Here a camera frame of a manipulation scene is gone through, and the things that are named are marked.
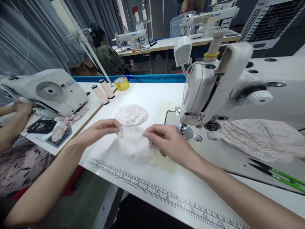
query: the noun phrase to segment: seamstress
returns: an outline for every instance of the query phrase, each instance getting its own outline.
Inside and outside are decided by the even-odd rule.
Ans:
[[[114,119],[100,120],[72,139],[15,204],[6,217],[6,225],[29,225],[45,218],[61,197],[86,147],[106,134],[118,132],[120,126]],[[203,159],[174,126],[153,125],[147,129],[146,137],[174,162],[205,181],[252,229],[305,227],[305,219]]]
[[[0,116],[15,112],[0,128],[0,197],[13,194],[32,184],[51,164],[54,157],[44,149],[19,137],[32,107],[20,101],[0,107]]]
[[[128,75],[128,69],[125,69],[125,62],[119,57],[118,53],[107,45],[107,38],[104,30],[97,24],[91,24],[90,35],[94,44],[94,52],[107,75]]]

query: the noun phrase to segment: hand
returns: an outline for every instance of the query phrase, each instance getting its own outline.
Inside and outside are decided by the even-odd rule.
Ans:
[[[175,126],[155,124],[146,129],[145,135],[174,162],[186,169],[191,169],[202,160]]]
[[[29,104],[23,102],[14,102],[14,106],[16,106],[17,113],[21,113],[23,115],[29,115],[32,112],[32,107]]]
[[[119,132],[122,125],[116,119],[99,120],[84,132],[73,138],[70,143],[87,148],[106,134]]]
[[[14,109],[17,110],[18,104],[21,104],[21,103],[23,103],[23,102],[21,102],[20,100],[15,100],[14,104],[13,104]]]

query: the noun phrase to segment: ruler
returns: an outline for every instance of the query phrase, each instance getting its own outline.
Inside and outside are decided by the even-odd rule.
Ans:
[[[250,229],[244,222],[231,219],[226,215],[205,207],[202,203],[192,201],[189,197],[178,195],[171,190],[167,190],[162,186],[142,179],[139,176],[122,170],[96,157],[88,157],[86,163],[127,185],[140,190],[144,194],[155,198],[156,201],[163,202],[172,208],[193,217],[194,220],[200,221],[202,226],[209,225],[215,229]]]

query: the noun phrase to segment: dark hair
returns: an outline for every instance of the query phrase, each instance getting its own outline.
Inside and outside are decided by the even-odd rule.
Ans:
[[[104,30],[102,30],[101,27],[99,27],[95,23],[91,23],[90,29],[89,29],[90,36],[92,37],[93,44],[95,48],[100,47],[105,39],[106,33]]]

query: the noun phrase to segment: gray curtain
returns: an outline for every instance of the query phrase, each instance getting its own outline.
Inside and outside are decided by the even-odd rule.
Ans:
[[[66,0],[81,28],[99,24],[112,45],[114,32],[122,33],[112,0]],[[50,68],[68,71],[71,64],[88,59],[50,0],[0,0],[0,74],[31,75]]]

